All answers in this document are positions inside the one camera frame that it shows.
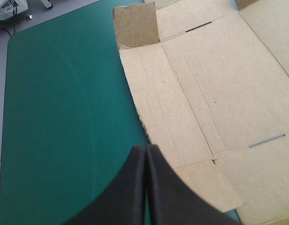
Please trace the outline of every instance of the cardboard flap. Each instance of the cardboard flap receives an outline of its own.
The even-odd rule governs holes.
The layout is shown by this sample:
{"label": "cardboard flap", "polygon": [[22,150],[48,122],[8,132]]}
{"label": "cardboard flap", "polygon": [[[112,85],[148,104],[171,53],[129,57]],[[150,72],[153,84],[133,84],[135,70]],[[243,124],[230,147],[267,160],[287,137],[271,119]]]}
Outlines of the cardboard flap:
{"label": "cardboard flap", "polygon": [[258,0],[235,0],[238,10],[246,8],[250,4],[256,2]]}
{"label": "cardboard flap", "polygon": [[113,22],[119,49],[159,42],[154,2],[115,7]]}
{"label": "cardboard flap", "polygon": [[244,204],[225,173],[211,160],[179,167],[175,172],[190,189],[221,212]]}

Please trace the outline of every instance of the cardboard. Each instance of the cardboard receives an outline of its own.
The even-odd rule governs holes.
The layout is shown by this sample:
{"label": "cardboard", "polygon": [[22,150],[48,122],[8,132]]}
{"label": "cardboard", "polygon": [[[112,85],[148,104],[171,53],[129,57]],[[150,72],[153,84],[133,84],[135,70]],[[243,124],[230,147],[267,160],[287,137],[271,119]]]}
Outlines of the cardboard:
{"label": "cardboard", "polygon": [[[247,22],[230,1],[180,0],[157,9],[157,18],[152,12],[147,17],[158,20],[161,42],[143,44],[148,38],[119,50],[151,142],[189,187],[218,209],[241,205],[236,193],[243,195],[238,212],[248,225],[289,225],[289,67],[284,66],[289,29],[279,31],[286,32],[282,48],[271,50],[267,41],[277,37],[267,37],[274,34],[265,22],[268,11],[275,12],[265,10],[269,2],[285,11],[289,22],[289,7],[276,0],[243,9]],[[266,12],[251,13],[256,5]],[[264,28],[255,16],[265,17]],[[259,39],[255,26],[265,37]],[[127,40],[143,30],[138,20],[133,27]],[[229,195],[236,201],[227,201]]]}
{"label": "cardboard", "polygon": [[289,78],[237,12],[162,44],[215,157],[289,130]]}
{"label": "cardboard", "polygon": [[154,2],[115,7],[113,21],[119,49],[159,42]]}
{"label": "cardboard", "polygon": [[186,165],[175,169],[175,172],[190,189],[221,212],[244,203],[221,168],[211,160]]}
{"label": "cardboard", "polygon": [[180,0],[156,11],[161,40],[214,21],[236,9],[231,0]]}
{"label": "cardboard", "polygon": [[256,2],[258,0],[235,0],[238,10],[246,8],[250,4]]}
{"label": "cardboard", "polygon": [[289,224],[289,134],[215,162],[245,197],[244,224]]}
{"label": "cardboard", "polygon": [[289,0],[259,0],[241,15],[289,75]]}
{"label": "cardboard", "polygon": [[179,0],[144,0],[144,2],[155,2],[156,9],[167,6]]}
{"label": "cardboard", "polygon": [[211,159],[207,142],[161,44],[120,50],[140,120],[173,167]]}

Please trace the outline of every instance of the table surface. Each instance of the table surface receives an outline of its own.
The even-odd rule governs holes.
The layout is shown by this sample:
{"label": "table surface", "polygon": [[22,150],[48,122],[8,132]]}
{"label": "table surface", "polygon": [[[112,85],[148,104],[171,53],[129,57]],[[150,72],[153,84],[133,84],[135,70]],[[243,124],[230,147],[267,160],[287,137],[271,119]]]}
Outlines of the table surface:
{"label": "table surface", "polygon": [[112,22],[113,7],[140,2],[101,0],[10,39],[1,225],[65,222],[148,143]]}

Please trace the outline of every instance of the gray floor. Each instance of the gray floor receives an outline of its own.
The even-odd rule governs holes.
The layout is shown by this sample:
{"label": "gray floor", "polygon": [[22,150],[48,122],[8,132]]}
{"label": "gray floor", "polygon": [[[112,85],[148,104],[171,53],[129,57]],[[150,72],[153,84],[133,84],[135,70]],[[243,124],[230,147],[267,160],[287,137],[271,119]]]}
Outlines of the gray floor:
{"label": "gray floor", "polygon": [[[53,8],[48,10],[44,7],[40,0],[27,0],[29,6],[29,10],[27,12],[32,14],[34,18],[31,21],[24,20],[22,23],[17,25],[16,32],[25,30],[29,27],[35,26],[96,1],[98,0],[52,0]],[[0,152],[3,126],[7,46],[9,39],[9,35],[0,30]]]}

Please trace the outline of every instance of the black rubber pad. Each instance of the black rubber pad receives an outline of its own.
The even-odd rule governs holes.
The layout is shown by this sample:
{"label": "black rubber pad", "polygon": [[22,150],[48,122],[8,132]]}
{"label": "black rubber pad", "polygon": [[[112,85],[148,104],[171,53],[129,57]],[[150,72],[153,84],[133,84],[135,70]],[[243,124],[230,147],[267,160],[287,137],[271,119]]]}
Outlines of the black rubber pad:
{"label": "black rubber pad", "polygon": [[145,214],[145,149],[132,148],[125,164],[86,209],[66,225],[143,225]]}
{"label": "black rubber pad", "polygon": [[202,200],[176,175],[157,145],[146,150],[147,191],[152,225],[237,225]]}

